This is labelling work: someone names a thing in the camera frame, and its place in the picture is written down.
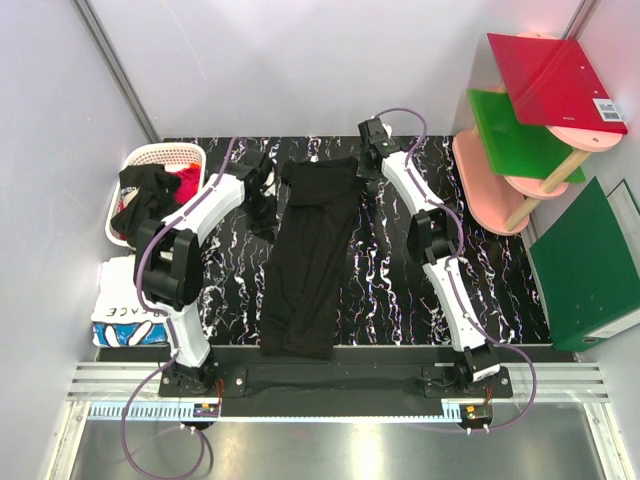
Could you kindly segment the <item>black printed t-shirt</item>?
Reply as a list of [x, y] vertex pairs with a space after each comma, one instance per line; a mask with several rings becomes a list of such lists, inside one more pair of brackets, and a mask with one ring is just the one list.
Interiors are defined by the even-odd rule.
[[289, 161], [289, 199], [270, 257], [259, 319], [266, 356], [328, 358], [334, 345], [347, 248], [363, 190], [354, 157]]

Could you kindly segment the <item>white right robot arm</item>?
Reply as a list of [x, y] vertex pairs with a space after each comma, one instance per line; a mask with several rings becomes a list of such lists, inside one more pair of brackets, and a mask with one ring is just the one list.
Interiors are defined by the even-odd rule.
[[460, 272], [462, 224], [451, 206], [431, 190], [378, 117], [361, 122], [361, 166], [378, 172], [396, 189], [411, 214], [407, 249], [422, 267], [444, 311], [456, 358], [453, 381], [466, 396], [476, 396], [499, 374], [501, 365], [478, 323]]

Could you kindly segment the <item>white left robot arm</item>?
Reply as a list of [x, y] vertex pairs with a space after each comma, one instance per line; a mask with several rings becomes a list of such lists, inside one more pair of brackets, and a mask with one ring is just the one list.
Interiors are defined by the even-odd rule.
[[270, 243], [277, 226], [276, 164], [268, 154], [247, 152], [239, 162], [223, 160], [203, 189], [164, 219], [144, 221], [136, 234], [133, 281], [144, 310], [168, 330], [171, 358], [183, 368], [181, 384], [196, 396], [215, 386], [205, 361], [210, 345], [201, 327], [197, 299], [203, 288], [201, 247], [218, 224], [240, 208], [247, 229]]

